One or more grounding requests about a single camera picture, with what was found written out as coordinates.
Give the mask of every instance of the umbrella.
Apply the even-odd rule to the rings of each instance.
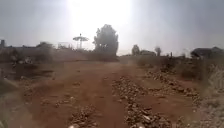
[[[82,41],[88,41],[87,37],[83,37],[82,34],[80,36],[74,37],[73,40],[80,41],[80,48],[82,48]]]

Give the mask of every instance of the rubble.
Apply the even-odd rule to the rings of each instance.
[[[112,85],[114,93],[127,101],[127,117],[125,121],[131,128],[171,128],[171,122],[159,114],[151,112],[150,108],[143,108],[136,99],[147,94],[147,89],[136,85],[128,77],[120,77]]]
[[[170,86],[166,86],[165,88],[171,88],[177,93],[180,93],[187,97],[191,97],[196,102],[196,104],[198,104],[197,100],[199,100],[199,96],[195,89],[183,87],[178,81],[168,78],[164,73],[158,74],[158,73],[153,73],[151,71],[148,71],[147,75],[152,77],[154,80],[159,80],[160,82],[164,84],[170,85]]]
[[[93,114],[93,107],[79,107],[77,108],[77,112],[71,114],[71,116],[68,117],[68,123],[73,125],[76,124],[76,126],[78,125],[80,128],[97,126],[98,124],[91,120]]]

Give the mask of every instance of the rock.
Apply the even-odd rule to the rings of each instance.
[[[166,98],[166,96],[162,95],[162,94],[159,94],[157,95],[158,98]]]
[[[73,120],[73,116],[68,117],[68,121],[71,122]]]
[[[146,122],[150,122],[150,121],[151,121],[150,117],[145,116],[145,115],[143,115],[143,117],[144,117],[144,119],[146,120]]]
[[[145,128],[145,126],[142,123],[137,123],[136,126],[137,128]]]
[[[104,96],[99,96],[99,98],[104,98]]]
[[[5,128],[1,120],[0,120],[0,128]]]
[[[68,101],[68,100],[63,100],[61,103],[62,104],[68,104],[70,101]]]
[[[82,125],[82,126],[85,125],[85,124],[86,124],[85,122],[81,122],[81,123],[80,123],[80,125]]]
[[[177,123],[172,123],[172,128],[178,128]]]
[[[78,124],[73,124],[73,125],[69,126],[68,128],[80,128],[80,126]]]
[[[95,122],[95,123],[93,123],[93,126],[98,126],[98,124]]]
[[[47,104],[50,104],[49,100],[47,99],[42,100],[41,105],[47,105]]]
[[[20,60],[20,61],[19,61],[19,64],[24,64],[24,61]]]
[[[177,91],[180,92],[180,93],[183,93],[184,92],[184,89],[181,88],[181,87],[179,87],[179,88],[177,88]]]
[[[118,100],[118,102],[120,102],[120,103],[121,103],[121,102],[122,102],[122,100],[121,100],[121,99],[119,99],[119,100]]]
[[[174,85],[174,83],[173,82],[170,82],[169,85]]]
[[[71,95],[70,95],[69,93],[64,94],[64,96],[65,96],[66,98],[70,98],[70,97],[71,97]]]
[[[74,97],[70,97],[70,100],[74,100],[75,98]]]
[[[79,86],[80,83],[79,83],[79,82],[75,82],[75,83],[73,83],[73,85],[74,85],[74,86]]]
[[[166,119],[162,117],[162,118],[160,119],[160,121],[161,121],[161,122],[166,122]]]
[[[107,79],[108,79],[108,77],[104,77],[104,78],[103,78],[103,80],[107,80]]]
[[[58,108],[59,107],[59,103],[54,104],[54,107]]]
[[[24,76],[21,76],[21,77],[20,77],[20,79],[24,79],[24,78],[25,78]]]

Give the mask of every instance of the dirt ground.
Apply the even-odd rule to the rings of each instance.
[[[0,95],[9,128],[178,128],[191,118],[197,83],[134,63],[60,62],[50,75],[14,81]]]

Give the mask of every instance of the sky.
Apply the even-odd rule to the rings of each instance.
[[[82,33],[90,39],[83,47],[93,49],[97,28],[111,24],[119,35],[118,54],[130,53],[134,44],[181,54],[224,48],[223,12],[223,0],[0,0],[0,38],[14,46],[76,46],[72,39]]]

